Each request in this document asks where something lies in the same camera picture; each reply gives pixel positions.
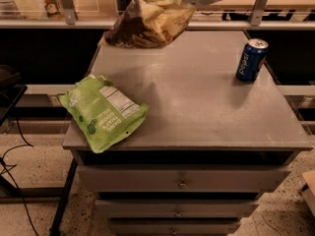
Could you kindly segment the wooden box at right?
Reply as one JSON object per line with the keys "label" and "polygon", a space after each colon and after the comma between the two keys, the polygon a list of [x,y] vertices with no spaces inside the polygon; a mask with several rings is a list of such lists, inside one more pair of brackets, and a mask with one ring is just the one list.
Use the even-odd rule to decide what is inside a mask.
{"label": "wooden box at right", "polygon": [[302,178],[305,181],[305,186],[302,188],[302,197],[315,216],[315,170],[304,172]]}

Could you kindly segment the grey drawer cabinet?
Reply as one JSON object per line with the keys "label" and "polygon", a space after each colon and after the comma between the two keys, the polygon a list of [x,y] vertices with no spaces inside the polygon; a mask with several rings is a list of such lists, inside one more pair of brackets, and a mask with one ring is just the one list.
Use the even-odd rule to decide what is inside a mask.
{"label": "grey drawer cabinet", "polygon": [[[78,167],[96,165],[249,165],[286,167],[311,142],[271,75],[235,77],[246,37],[240,31],[187,31],[162,49],[104,45],[93,73],[149,105],[145,122],[110,150],[91,151],[71,125],[64,146]],[[267,193],[94,192],[97,200],[245,200]],[[233,220],[236,218],[105,218]]]}

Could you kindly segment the green rice chip bag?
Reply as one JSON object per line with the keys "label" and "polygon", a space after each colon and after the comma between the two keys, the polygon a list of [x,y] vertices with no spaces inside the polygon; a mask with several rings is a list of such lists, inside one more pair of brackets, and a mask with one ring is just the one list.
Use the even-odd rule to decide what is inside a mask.
{"label": "green rice chip bag", "polygon": [[130,99],[106,75],[88,75],[59,96],[94,153],[123,141],[145,121],[149,105]]}

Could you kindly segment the blue Pepsi can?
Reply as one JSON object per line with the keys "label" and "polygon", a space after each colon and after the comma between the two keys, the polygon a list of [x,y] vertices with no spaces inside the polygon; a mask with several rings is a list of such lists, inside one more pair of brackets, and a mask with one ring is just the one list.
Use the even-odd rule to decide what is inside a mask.
{"label": "blue Pepsi can", "polygon": [[260,38],[251,38],[243,48],[235,77],[242,82],[254,82],[267,56],[269,44]]}

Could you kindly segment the brown chip bag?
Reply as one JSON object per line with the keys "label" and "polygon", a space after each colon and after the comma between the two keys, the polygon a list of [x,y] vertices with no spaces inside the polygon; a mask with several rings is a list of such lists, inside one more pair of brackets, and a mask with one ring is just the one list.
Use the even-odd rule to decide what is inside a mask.
{"label": "brown chip bag", "polygon": [[163,48],[182,34],[196,11],[185,0],[131,0],[102,45],[119,48]]}

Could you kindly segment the black side table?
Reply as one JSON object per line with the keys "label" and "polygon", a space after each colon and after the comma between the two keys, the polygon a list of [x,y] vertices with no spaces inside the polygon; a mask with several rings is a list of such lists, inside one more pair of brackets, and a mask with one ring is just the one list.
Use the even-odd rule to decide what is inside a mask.
{"label": "black side table", "polygon": [[22,84],[20,72],[10,66],[0,65],[0,126],[27,88]]}

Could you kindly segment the orange white packet on shelf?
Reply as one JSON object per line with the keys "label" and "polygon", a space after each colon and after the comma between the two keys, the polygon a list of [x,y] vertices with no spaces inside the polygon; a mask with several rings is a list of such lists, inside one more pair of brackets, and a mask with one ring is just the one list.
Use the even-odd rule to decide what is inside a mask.
{"label": "orange white packet on shelf", "polygon": [[63,6],[61,0],[43,0],[44,8],[48,18],[61,19],[63,16]]}

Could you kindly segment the grey metal shelf rail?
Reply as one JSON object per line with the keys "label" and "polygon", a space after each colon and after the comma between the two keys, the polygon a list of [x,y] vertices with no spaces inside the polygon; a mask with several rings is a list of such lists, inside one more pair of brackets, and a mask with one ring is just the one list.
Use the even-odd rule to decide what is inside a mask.
{"label": "grey metal shelf rail", "polygon": [[[0,0],[3,29],[109,29],[120,11],[117,0]],[[198,9],[190,30],[312,30],[315,0],[221,0]]]}

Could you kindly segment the middle grey drawer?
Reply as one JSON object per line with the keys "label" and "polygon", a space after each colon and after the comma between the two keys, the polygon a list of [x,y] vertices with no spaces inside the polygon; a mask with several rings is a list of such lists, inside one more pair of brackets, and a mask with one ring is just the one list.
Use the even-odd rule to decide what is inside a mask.
{"label": "middle grey drawer", "polygon": [[105,218],[236,218],[248,217],[257,201],[245,200],[97,200]]}

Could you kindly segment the top grey drawer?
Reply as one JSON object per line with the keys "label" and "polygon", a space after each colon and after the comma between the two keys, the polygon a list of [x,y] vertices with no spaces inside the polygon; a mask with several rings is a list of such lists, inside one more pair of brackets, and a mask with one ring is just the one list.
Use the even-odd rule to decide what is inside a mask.
{"label": "top grey drawer", "polygon": [[96,165],[78,174],[94,192],[273,192],[286,167],[249,165]]}

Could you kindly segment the bottom grey drawer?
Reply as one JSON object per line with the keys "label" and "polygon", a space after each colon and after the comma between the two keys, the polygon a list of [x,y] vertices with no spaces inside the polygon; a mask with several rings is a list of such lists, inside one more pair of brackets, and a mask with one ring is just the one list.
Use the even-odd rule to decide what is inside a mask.
{"label": "bottom grey drawer", "polygon": [[222,235],[240,226],[233,220],[113,220],[110,231],[117,235]]}

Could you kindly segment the grey drawer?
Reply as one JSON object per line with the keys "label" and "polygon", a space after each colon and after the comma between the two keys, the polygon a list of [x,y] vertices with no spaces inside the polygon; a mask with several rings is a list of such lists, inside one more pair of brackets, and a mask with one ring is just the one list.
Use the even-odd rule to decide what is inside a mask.
{"label": "grey drawer", "polygon": [[117,235],[222,235],[240,226],[233,220],[113,220],[110,231]]}
{"label": "grey drawer", "polygon": [[105,218],[236,218],[248,217],[257,201],[245,200],[97,200]]}
{"label": "grey drawer", "polygon": [[96,165],[78,174],[94,192],[273,192],[286,167],[249,165]]}

